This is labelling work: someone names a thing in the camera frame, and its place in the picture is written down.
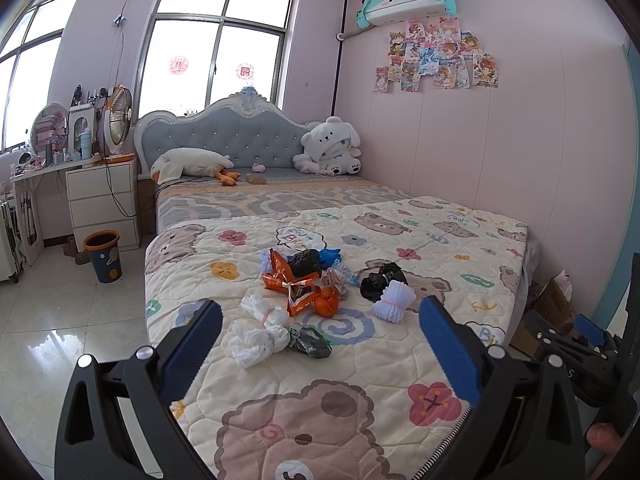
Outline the person's right hand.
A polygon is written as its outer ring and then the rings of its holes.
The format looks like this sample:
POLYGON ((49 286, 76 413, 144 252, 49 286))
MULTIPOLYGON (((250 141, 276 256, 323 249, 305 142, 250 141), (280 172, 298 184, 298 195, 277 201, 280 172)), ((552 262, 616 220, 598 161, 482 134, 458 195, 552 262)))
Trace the person's right hand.
POLYGON ((593 448, 603 453, 601 463, 608 463, 623 446, 625 439, 616 432, 611 424, 598 422, 589 428, 587 441, 593 448))

